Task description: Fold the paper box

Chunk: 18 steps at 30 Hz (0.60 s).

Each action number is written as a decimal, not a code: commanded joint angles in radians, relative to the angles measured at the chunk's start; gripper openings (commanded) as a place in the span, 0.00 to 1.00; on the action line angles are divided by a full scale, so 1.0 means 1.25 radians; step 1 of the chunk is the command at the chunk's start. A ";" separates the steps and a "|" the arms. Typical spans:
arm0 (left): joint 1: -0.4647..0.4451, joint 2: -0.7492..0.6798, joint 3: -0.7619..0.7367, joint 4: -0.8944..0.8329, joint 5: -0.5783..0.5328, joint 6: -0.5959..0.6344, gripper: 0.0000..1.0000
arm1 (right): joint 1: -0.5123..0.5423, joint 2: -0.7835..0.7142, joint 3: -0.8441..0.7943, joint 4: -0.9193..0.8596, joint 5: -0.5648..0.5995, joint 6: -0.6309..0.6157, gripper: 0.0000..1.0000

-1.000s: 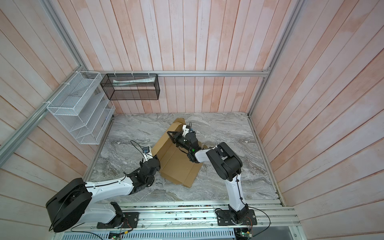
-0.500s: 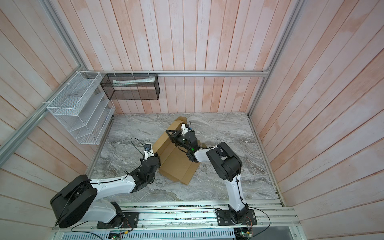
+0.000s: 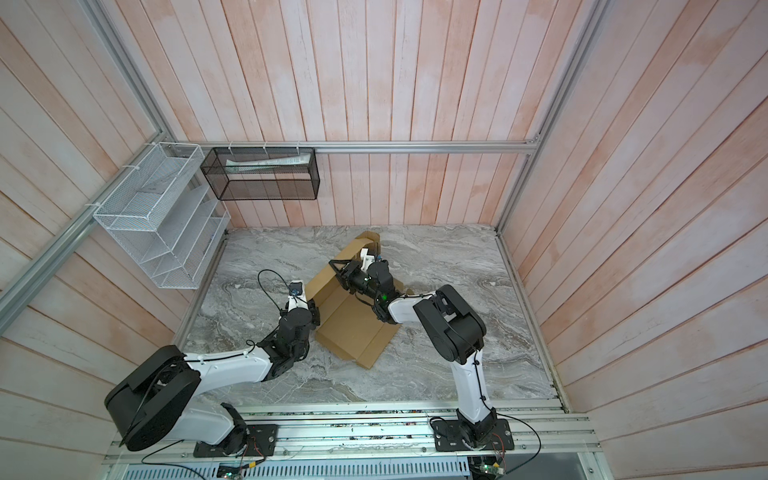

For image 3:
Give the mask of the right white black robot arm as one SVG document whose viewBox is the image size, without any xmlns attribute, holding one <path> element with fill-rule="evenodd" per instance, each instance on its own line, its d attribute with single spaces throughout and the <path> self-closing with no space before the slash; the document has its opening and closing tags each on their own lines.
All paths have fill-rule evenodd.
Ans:
<svg viewBox="0 0 768 480">
<path fill-rule="evenodd" d="M 446 284 L 431 293 L 402 293 L 388 262 L 371 255 L 362 260 L 331 260 L 329 266 L 341 287 L 370 307 L 379 321 L 392 325 L 413 322 L 423 327 L 435 350 L 451 364 L 459 431 L 472 446 L 489 437 L 498 415 L 487 399 L 482 373 L 487 329 L 458 291 Z"/>
</svg>

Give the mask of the brown cardboard box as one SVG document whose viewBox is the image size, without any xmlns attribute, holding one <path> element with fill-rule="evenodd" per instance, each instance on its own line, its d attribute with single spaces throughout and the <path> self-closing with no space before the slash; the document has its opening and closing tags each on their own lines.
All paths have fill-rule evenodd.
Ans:
<svg viewBox="0 0 768 480">
<path fill-rule="evenodd" d="M 360 261 L 362 248 L 368 248 L 378 255 L 378 260 L 384 260 L 380 256 L 380 236 L 372 231 L 358 235 L 333 259 Z M 404 285 L 395 278 L 394 284 L 398 298 L 405 293 Z M 393 300 L 372 300 L 352 294 L 350 287 L 340 285 L 328 263 L 308 283 L 306 293 L 320 312 L 316 340 L 340 359 L 353 360 L 365 369 L 372 368 L 399 329 L 387 311 Z"/>
</svg>

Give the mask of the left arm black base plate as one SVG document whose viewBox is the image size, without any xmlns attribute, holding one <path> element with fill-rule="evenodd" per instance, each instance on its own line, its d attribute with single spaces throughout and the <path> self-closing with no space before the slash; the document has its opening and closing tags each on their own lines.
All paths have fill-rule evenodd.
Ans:
<svg viewBox="0 0 768 480">
<path fill-rule="evenodd" d="M 194 458 L 227 456 L 269 457 L 275 452 L 279 426 L 277 424 L 246 424 L 236 426 L 219 444 L 198 442 L 193 450 Z"/>
</svg>

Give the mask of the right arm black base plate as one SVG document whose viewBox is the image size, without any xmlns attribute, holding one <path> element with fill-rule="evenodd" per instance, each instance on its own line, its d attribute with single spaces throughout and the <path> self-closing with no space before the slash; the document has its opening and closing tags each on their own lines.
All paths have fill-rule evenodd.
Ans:
<svg viewBox="0 0 768 480">
<path fill-rule="evenodd" d="M 505 453 L 514 449 L 511 429 L 504 419 L 491 418 L 475 425 L 463 419 L 431 417 L 428 424 L 438 452 L 496 450 Z"/>
</svg>

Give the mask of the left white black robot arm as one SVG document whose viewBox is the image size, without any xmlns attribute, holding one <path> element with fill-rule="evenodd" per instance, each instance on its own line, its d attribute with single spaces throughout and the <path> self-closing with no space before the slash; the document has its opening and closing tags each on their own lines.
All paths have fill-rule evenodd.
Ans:
<svg viewBox="0 0 768 480">
<path fill-rule="evenodd" d="M 276 379 L 306 358 L 309 335 L 319 325 L 315 302 L 291 297 L 277 327 L 247 349 L 220 354 L 184 353 L 174 345 L 158 349 L 105 397 L 121 445 L 141 451 L 181 440 L 225 455 L 241 452 L 248 427 L 232 404 L 193 408 L 190 402 L 225 386 Z"/>
</svg>

